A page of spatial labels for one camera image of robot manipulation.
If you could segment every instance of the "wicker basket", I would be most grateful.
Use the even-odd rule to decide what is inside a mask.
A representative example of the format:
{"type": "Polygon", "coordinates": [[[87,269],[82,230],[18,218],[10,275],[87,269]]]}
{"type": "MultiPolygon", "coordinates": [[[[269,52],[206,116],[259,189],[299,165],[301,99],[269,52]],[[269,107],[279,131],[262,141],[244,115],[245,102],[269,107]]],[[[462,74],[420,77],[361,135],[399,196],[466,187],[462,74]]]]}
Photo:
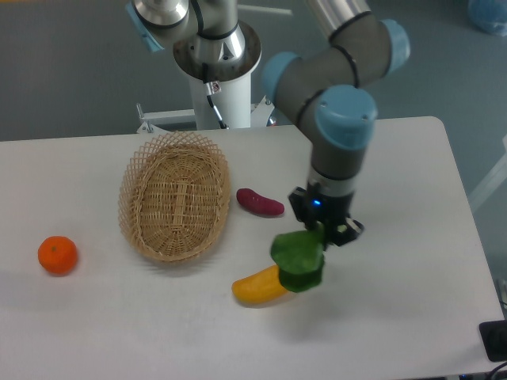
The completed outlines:
{"type": "Polygon", "coordinates": [[[229,210],[227,161],[194,132],[160,135],[131,158],[120,189],[120,228],[145,257],[182,262],[218,238],[229,210]]]}

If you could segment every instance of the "blue joint cap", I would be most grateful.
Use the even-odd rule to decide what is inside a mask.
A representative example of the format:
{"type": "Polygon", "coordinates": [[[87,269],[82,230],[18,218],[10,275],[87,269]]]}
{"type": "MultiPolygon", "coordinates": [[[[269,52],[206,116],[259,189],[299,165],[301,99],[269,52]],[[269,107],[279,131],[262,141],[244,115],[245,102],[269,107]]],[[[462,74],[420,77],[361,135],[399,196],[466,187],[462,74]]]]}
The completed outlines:
{"type": "Polygon", "coordinates": [[[272,57],[262,71],[262,87],[266,92],[266,96],[273,103],[275,102],[276,88],[280,78],[287,69],[288,65],[299,56],[291,51],[283,51],[272,57]]]}
{"type": "Polygon", "coordinates": [[[405,29],[394,20],[381,21],[389,32],[391,38],[391,65],[388,74],[397,70],[410,56],[410,41],[405,29]]]}
{"type": "Polygon", "coordinates": [[[351,85],[336,85],[321,95],[315,123],[324,139],[338,148],[361,150],[372,139],[377,115],[369,93],[351,85]]]}
{"type": "Polygon", "coordinates": [[[157,42],[157,40],[151,35],[151,33],[146,29],[143,22],[139,19],[139,16],[134,11],[134,7],[131,3],[128,3],[125,6],[125,10],[130,16],[130,19],[134,23],[135,30],[137,34],[143,39],[144,44],[146,45],[148,51],[150,53],[155,53],[156,51],[164,50],[164,48],[157,42]]]}

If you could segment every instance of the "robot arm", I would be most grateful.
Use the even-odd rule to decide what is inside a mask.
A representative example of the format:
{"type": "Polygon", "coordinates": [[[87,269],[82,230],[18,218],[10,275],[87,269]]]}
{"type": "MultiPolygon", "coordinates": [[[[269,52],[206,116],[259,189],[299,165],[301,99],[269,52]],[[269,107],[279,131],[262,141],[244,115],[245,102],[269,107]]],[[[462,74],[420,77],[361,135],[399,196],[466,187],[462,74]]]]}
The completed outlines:
{"type": "MultiPolygon", "coordinates": [[[[396,22],[378,22],[365,0],[307,4],[330,46],[309,59],[289,52],[274,56],[262,82],[268,98],[313,144],[307,188],[296,188],[289,199],[306,228],[324,226],[326,248],[344,245],[363,230],[349,208],[377,109],[359,88],[399,68],[410,44],[396,22]]],[[[260,57],[256,38],[246,48],[236,0],[132,0],[128,12],[138,29],[140,22],[146,28],[143,38],[173,46],[180,68],[205,83],[236,78],[260,57]],[[179,40],[189,42],[180,46],[179,40]]]]}
{"type": "Polygon", "coordinates": [[[324,247],[356,239],[363,226],[349,208],[377,109],[358,89],[400,67],[408,37],[394,21],[378,22],[363,0],[307,0],[330,47],[310,59],[274,56],[263,85],[274,105],[311,140],[307,189],[289,196],[296,218],[309,230],[324,226],[324,247]]]}

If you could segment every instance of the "white table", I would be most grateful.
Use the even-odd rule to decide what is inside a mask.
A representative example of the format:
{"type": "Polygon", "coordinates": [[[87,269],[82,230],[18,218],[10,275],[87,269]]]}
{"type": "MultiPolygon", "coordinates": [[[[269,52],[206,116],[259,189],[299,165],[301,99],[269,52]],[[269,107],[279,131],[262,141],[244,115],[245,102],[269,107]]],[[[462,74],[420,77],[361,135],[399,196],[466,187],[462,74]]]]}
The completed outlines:
{"type": "Polygon", "coordinates": [[[203,131],[230,163],[233,192],[282,200],[283,218],[231,201],[221,240],[160,267],[117,226],[129,158],[150,135],[0,143],[0,378],[396,379],[487,371],[478,333],[502,319],[442,123],[381,120],[353,216],[360,240],[326,253],[324,282],[245,308],[231,284],[273,264],[276,234],[302,229],[287,194],[305,185],[310,143],[294,127],[203,131]],[[50,235],[80,251],[47,275],[50,235]]]}

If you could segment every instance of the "toy fruit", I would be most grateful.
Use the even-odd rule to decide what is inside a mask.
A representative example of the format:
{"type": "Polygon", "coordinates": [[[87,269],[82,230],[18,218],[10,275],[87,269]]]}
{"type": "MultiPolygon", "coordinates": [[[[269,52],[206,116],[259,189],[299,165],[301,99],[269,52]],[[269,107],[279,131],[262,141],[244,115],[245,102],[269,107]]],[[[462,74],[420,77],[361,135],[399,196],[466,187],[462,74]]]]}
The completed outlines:
{"type": "Polygon", "coordinates": [[[266,268],[259,273],[239,279],[232,284],[232,293],[241,302],[258,304],[271,301],[288,291],[278,280],[278,266],[266,268]]]}
{"type": "Polygon", "coordinates": [[[260,196],[251,188],[240,188],[236,199],[245,209],[257,215],[278,216],[285,211],[282,203],[260,196]]]}
{"type": "Polygon", "coordinates": [[[78,250],[68,237],[51,236],[39,247],[39,263],[54,275],[65,275],[78,262],[78,250]]]}
{"type": "Polygon", "coordinates": [[[295,293],[322,282],[323,228],[280,234],[271,245],[271,257],[280,268],[280,284],[295,293]]]}

